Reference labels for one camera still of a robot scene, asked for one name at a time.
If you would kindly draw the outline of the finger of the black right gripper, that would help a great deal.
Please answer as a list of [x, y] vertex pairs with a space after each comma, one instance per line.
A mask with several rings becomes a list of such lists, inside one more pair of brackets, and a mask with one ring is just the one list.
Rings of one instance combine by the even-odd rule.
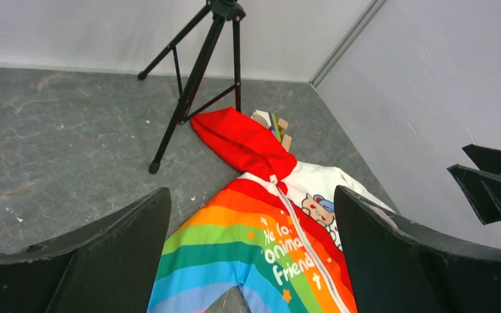
[[479, 170], [501, 176], [501, 150], [470, 144], [463, 151]]
[[448, 171], [483, 225], [501, 223], [501, 175], [459, 164]]

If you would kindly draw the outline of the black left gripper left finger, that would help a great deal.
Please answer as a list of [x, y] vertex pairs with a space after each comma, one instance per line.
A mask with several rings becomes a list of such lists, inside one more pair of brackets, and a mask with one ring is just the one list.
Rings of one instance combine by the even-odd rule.
[[94, 222], [0, 253], [0, 312], [145, 312], [172, 200], [158, 188]]

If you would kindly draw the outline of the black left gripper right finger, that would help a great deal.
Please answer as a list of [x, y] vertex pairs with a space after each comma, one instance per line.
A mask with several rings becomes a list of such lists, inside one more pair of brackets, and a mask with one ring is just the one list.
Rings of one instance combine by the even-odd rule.
[[440, 233], [345, 186], [334, 206], [360, 312], [501, 312], [501, 249]]

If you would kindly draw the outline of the rainbow hooded zip jacket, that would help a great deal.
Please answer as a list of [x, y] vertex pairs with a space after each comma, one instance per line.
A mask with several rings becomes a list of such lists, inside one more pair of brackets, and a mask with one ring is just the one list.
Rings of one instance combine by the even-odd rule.
[[239, 288], [251, 312], [355, 312], [335, 189], [384, 203], [340, 168], [298, 161], [233, 108], [191, 125], [240, 175], [166, 240], [148, 311], [203, 312]]

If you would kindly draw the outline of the long wooden block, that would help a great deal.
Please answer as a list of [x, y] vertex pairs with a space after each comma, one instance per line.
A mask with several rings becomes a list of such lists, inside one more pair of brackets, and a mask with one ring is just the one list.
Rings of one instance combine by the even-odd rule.
[[292, 137], [288, 134], [283, 134], [281, 145], [288, 152], [292, 144]]

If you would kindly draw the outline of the green flat toy block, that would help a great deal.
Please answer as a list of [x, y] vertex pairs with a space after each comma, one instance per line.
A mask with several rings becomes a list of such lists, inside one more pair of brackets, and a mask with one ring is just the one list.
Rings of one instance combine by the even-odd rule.
[[274, 137], [276, 137], [276, 139], [278, 140], [278, 142], [281, 142], [282, 141], [282, 135], [280, 133], [278, 121], [277, 121], [277, 118], [276, 118], [275, 114], [274, 113], [270, 113], [269, 114], [269, 119], [270, 119], [270, 123], [271, 123], [271, 126], [269, 128], [270, 131], [272, 132], [272, 134], [274, 135]]

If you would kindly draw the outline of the small wooden cube block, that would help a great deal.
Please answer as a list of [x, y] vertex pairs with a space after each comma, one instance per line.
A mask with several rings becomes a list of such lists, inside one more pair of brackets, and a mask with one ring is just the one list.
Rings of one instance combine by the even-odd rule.
[[287, 131], [288, 129], [288, 126], [289, 126], [289, 123], [288, 121], [282, 119], [282, 118], [279, 118], [277, 120], [277, 126], [278, 126], [278, 130], [279, 130], [279, 134], [281, 136], [284, 136], [284, 133]]

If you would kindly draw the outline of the white arch toy block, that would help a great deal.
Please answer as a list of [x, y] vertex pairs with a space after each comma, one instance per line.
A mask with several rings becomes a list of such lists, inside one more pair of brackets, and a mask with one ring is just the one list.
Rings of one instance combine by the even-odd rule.
[[272, 127], [272, 116], [269, 112], [254, 110], [250, 118], [267, 129]]

